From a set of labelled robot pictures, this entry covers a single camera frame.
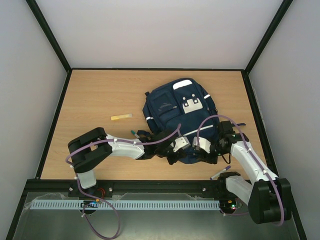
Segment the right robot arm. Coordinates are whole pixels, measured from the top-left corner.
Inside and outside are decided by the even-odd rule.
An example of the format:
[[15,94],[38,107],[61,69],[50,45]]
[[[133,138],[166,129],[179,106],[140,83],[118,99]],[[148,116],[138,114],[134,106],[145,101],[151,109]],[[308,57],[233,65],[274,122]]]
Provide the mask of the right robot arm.
[[235,132],[236,123],[222,121],[217,127],[218,140],[208,140],[196,133],[193,146],[200,161],[216,164],[219,156],[229,154],[242,166],[249,181],[238,173],[221,174],[218,191],[236,195],[248,207],[256,224],[274,223],[278,226],[292,217],[291,185],[279,178],[255,153],[249,139],[241,131]]

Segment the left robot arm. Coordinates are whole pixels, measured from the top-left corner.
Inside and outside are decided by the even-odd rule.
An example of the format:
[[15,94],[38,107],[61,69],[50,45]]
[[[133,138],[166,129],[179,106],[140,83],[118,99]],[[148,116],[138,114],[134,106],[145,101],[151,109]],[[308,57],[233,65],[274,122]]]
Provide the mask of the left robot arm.
[[149,160],[158,156],[167,158],[172,165],[186,156],[184,150],[190,145],[179,128],[157,134],[139,131],[135,139],[126,139],[112,136],[104,128],[97,127],[68,143],[66,162],[73,167],[76,179],[85,190],[97,184],[94,168],[107,157]]

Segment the navy blue backpack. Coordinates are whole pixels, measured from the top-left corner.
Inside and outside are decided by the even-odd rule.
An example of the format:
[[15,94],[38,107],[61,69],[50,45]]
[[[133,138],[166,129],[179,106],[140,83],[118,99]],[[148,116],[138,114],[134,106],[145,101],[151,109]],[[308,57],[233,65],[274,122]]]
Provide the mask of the navy blue backpack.
[[179,128],[182,136],[187,137],[190,146],[185,149],[188,163],[200,161],[200,152],[193,147],[197,132],[210,141],[218,140],[218,114],[211,95],[193,78],[179,78],[151,92],[145,93],[142,109],[150,134]]

